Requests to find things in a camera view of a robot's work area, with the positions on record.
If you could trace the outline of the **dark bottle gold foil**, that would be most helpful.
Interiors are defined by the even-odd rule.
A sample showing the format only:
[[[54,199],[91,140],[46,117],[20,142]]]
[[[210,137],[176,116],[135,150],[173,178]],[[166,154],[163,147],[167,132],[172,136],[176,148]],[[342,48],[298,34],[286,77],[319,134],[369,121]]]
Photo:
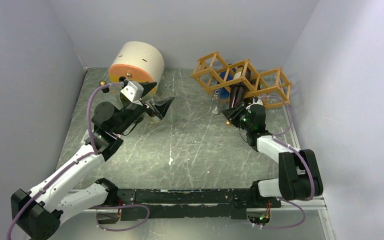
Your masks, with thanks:
[[[248,79],[251,76],[251,71],[248,68],[245,68],[244,65],[240,65],[233,76],[233,79],[240,78],[241,76],[244,76],[245,79]],[[230,92],[229,92],[229,104],[228,109],[235,108],[237,105],[239,105],[243,100],[246,92],[246,86],[242,82],[238,82],[235,84],[232,84],[230,86]]]

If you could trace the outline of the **dark green wine bottle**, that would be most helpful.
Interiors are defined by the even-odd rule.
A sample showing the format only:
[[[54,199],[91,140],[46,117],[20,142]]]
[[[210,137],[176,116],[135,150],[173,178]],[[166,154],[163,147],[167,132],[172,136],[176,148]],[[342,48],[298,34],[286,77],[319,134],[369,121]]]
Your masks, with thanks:
[[[127,86],[128,84],[128,80],[125,76],[121,76],[119,77],[118,81],[120,82],[120,91],[119,91],[119,99],[120,101],[123,101],[125,99],[123,93],[122,93],[122,90]]]

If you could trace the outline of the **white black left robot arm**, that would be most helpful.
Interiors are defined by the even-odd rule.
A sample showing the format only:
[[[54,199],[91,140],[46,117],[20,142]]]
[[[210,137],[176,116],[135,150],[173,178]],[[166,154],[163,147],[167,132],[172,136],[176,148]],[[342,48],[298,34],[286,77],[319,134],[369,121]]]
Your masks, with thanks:
[[[47,240],[66,220],[86,209],[122,207],[118,187],[101,178],[88,188],[71,193],[71,190],[93,169],[108,161],[139,123],[143,114],[162,120],[174,97],[163,100],[144,100],[156,82],[137,82],[122,79],[120,82],[101,82],[98,92],[107,93],[119,87],[127,98],[127,105],[117,108],[111,102],[99,103],[86,109],[88,138],[79,150],[51,176],[25,191],[18,189],[10,198],[12,222],[7,230],[11,238],[15,226],[20,227],[33,240]]]

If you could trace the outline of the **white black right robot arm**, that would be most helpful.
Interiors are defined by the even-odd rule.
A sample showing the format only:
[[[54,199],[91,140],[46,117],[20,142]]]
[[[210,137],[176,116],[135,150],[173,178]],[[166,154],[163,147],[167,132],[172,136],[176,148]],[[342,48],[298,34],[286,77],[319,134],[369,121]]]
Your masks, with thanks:
[[[257,180],[250,193],[250,202],[262,207],[269,197],[310,200],[323,194],[316,155],[311,149],[298,149],[280,141],[266,129],[266,109],[261,103],[222,110],[234,127],[246,132],[246,142],[255,151],[265,154],[278,164],[278,176]]]

